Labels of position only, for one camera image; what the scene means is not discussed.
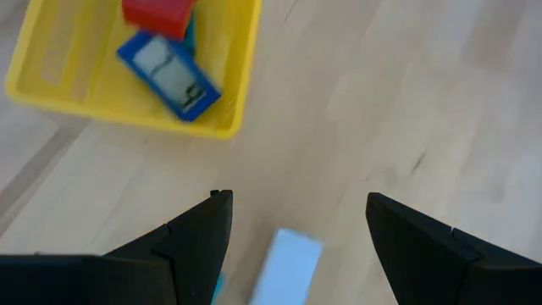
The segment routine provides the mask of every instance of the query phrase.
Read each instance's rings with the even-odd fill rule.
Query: blue toy
[[[293,230],[279,229],[250,304],[305,304],[323,247],[321,241]]]
[[[214,304],[214,301],[216,301],[218,294],[222,290],[223,285],[224,285],[224,275],[221,273],[217,280],[217,285],[214,287],[213,300],[211,301],[211,304]]]
[[[183,46],[185,46],[186,50],[188,50],[192,57],[196,56],[196,21],[194,20],[194,13],[192,13],[190,23],[186,28]]]
[[[184,121],[194,121],[220,98],[183,42],[142,31],[117,53]]]

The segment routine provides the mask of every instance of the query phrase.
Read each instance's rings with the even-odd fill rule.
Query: light blue block
[[[251,305],[302,305],[323,244],[293,230],[279,229],[274,237]]]

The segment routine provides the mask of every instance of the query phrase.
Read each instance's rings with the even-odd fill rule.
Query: yellow plastic tray
[[[196,61],[222,97],[196,122],[176,119],[116,57],[137,29],[121,0],[32,0],[9,67],[6,92],[53,111],[231,138],[241,127],[261,0],[199,0]]]

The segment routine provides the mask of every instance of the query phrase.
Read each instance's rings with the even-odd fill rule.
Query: light wood floor
[[[219,304],[247,302],[283,226],[326,242],[308,304],[393,304],[364,216],[380,191],[542,261],[540,16],[538,0],[264,0],[232,141],[2,97],[0,252],[103,254],[233,189]]]

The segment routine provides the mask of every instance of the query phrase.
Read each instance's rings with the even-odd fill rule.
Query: red block
[[[123,0],[124,18],[143,30],[182,40],[194,0]]]

